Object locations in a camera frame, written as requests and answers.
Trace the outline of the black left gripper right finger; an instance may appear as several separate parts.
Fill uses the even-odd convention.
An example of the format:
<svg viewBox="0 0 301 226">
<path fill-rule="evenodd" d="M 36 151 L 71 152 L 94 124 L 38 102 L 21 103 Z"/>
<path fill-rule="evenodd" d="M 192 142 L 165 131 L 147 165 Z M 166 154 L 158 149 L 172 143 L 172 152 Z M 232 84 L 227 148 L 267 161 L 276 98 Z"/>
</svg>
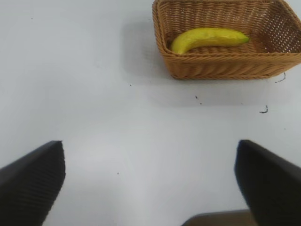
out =
<svg viewBox="0 0 301 226">
<path fill-rule="evenodd" d="M 234 171 L 258 225 L 301 224 L 300 167 L 253 141 L 240 140 Z"/>
</svg>

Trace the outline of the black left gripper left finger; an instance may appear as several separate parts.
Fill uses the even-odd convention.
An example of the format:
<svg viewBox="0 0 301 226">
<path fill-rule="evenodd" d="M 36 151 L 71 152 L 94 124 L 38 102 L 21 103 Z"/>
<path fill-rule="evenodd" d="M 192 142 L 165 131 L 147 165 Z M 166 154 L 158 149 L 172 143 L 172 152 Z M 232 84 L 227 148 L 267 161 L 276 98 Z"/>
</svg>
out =
<svg viewBox="0 0 301 226">
<path fill-rule="evenodd" d="M 41 226 L 65 180 L 61 141 L 50 141 L 0 169 L 0 224 Z"/>
</svg>

